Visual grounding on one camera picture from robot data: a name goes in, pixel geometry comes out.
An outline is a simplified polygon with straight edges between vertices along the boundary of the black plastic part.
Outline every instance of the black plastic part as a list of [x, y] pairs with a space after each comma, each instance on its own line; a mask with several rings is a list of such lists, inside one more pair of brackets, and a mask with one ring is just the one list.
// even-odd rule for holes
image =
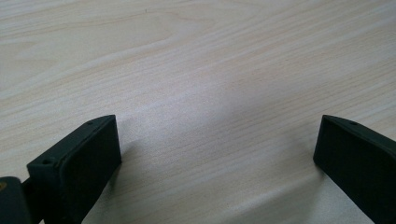
[[33, 224], [21, 181], [17, 177], [0, 178], [0, 208], [1, 224]]
[[80, 224], [121, 163], [114, 115], [81, 125], [28, 165], [0, 178], [0, 224]]
[[115, 116], [88, 121], [31, 161], [46, 224], [81, 223], [120, 163]]
[[396, 142], [323, 116], [314, 162], [375, 223], [396, 223]]

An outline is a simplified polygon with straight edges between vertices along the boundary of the light wood grain surface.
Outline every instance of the light wood grain surface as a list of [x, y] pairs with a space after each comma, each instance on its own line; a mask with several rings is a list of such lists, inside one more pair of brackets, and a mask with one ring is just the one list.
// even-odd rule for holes
[[372, 223], [312, 162], [323, 114], [396, 139], [396, 1], [0, 2], [0, 176], [116, 114], [84, 223]]

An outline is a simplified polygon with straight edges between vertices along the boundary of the screw hole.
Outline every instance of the screw hole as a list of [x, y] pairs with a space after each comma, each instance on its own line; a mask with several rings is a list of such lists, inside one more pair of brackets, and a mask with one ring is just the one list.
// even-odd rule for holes
[[55, 163], [55, 158], [53, 158], [53, 157], [43, 160], [44, 165], [53, 164], [53, 163]]

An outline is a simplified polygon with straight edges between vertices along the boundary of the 3d printed part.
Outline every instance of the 3d printed part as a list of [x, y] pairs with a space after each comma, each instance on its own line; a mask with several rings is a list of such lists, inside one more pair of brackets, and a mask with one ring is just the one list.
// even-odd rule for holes
[[30, 178], [0, 178], [0, 223], [79, 224], [120, 165], [114, 115], [81, 125], [28, 165]]
[[396, 223], [396, 142], [325, 115], [314, 162], [373, 222]]

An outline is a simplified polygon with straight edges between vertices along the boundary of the wood grain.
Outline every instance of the wood grain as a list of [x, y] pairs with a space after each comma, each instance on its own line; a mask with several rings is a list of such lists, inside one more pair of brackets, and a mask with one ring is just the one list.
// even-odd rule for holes
[[321, 115], [396, 139], [395, 1], [2, 1], [0, 176], [116, 114], [84, 223], [371, 223], [312, 162]]

